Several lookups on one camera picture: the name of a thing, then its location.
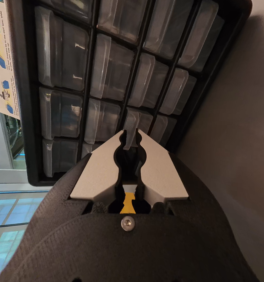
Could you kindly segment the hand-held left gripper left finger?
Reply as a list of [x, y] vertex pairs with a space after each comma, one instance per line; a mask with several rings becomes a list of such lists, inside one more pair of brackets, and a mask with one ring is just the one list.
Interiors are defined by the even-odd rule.
[[126, 136], [126, 130], [121, 130], [91, 153], [70, 194], [72, 199], [124, 201], [122, 169], [117, 153], [126, 144]]

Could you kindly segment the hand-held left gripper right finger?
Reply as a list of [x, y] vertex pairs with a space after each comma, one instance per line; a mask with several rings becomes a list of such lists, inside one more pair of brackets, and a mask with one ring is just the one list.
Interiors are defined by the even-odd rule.
[[141, 162], [137, 197], [150, 206], [188, 199], [189, 195], [169, 152], [140, 129], [136, 129], [136, 143]]

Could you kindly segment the clear plastic drawer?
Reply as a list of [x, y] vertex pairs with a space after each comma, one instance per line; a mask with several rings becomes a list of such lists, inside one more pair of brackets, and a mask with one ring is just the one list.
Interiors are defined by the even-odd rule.
[[136, 129], [148, 133], [153, 116], [146, 111], [127, 108], [126, 120], [123, 129], [126, 130], [126, 144], [124, 150], [129, 150], [130, 147], [137, 147], [136, 144]]

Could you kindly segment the black drawer cabinet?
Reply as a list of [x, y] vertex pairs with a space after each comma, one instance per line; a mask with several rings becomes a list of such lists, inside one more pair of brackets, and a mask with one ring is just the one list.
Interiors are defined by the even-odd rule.
[[[204, 96], [217, 76], [225, 56], [232, 47], [235, 37], [244, 26], [252, 10], [252, 1], [224, 1], [220, 0], [222, 8], [220, 16], [225, 18], [225, 25], [220, 33], [212, 56], [205, 65], [204, 74], [209, 78], [202, 80], [197, 89], [197, 95], [190, 101], [188, 111], [182, 114], [181, 126], [175, 130], [175, 141], [171, 143], [171, 153], [176, 153], [183, 136], [195, 114], [197, 113]], [[33, 186], [53, 186], [65, 173], [57, 174], [53, 178], [45, 177], [42, 167], [42, 131], [40, 117], [39, 79], [37, 67], [37, 44], [34, 8], [43, 4], [41, 1], [8, 1], [8, 8], [13, 21], [13, 34], [15, 40], [15, 61], [18, 81], [18, 94], [20, 98], [21, 125], [24, 139], [24, 152], [27, 167], [28, 182]], [[78, 152], [78, 161], [82, 158]], [[126, 162], [124, 154], [121, 161], [128, 168], [136, 169], [132, 161]]]

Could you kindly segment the rows of clear cabinet drawers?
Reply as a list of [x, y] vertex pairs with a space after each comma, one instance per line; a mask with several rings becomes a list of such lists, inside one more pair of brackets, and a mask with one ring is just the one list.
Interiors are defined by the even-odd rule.
[[127, 108], [153, 116], [171, 150], [209, 74], [220, 1], [41, 1], [34, 8], [43, 173], [65, 173], [123, 129]]

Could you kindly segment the printed instruction sheet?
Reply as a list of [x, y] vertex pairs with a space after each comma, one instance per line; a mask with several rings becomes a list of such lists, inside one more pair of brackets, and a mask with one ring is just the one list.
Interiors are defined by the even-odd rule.
[[7, 1], [0, 1], [0, 113], [21, 119]]

